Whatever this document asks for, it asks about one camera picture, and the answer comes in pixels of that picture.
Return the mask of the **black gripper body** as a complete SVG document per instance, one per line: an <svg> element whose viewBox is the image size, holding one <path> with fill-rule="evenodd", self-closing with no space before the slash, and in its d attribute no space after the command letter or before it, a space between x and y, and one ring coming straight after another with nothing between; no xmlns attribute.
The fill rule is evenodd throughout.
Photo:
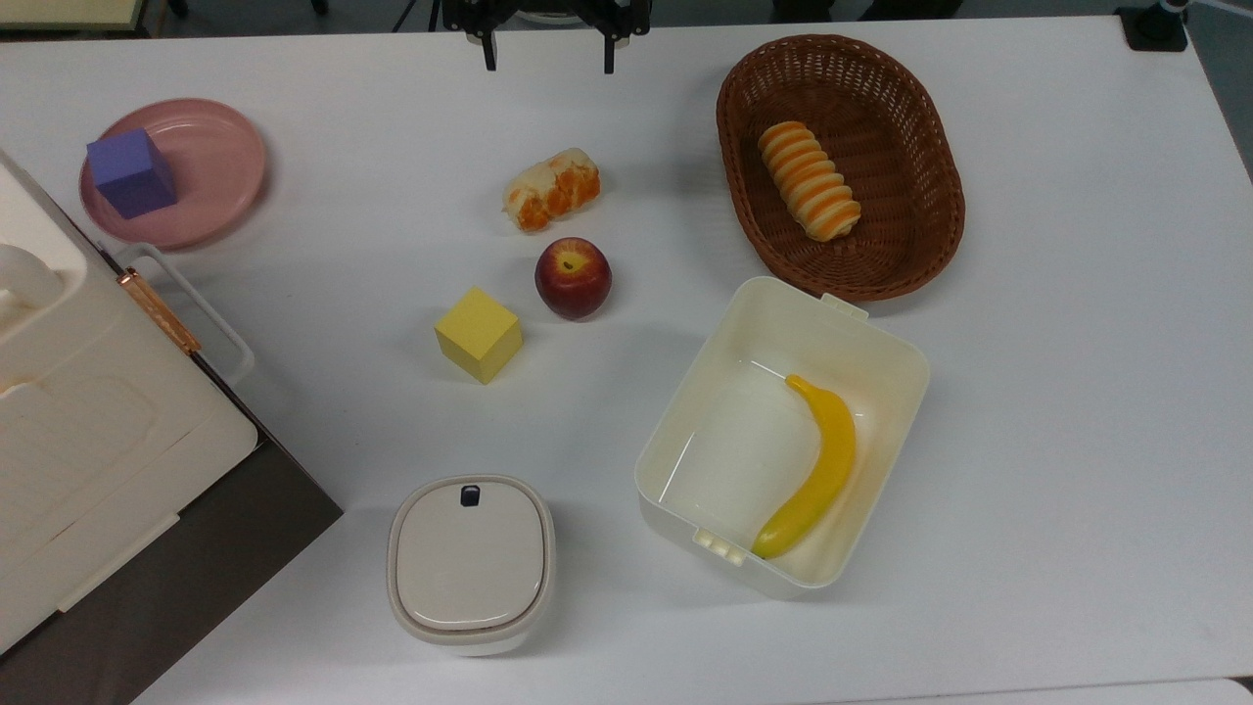
<svg viewBox="0 0 1253 705"><path fill-rule="evenodd" d="M644 35L652 28L650 1L444 1L444 26L484 38L516 15L548 20L574 19L611 40Z"/></svg>

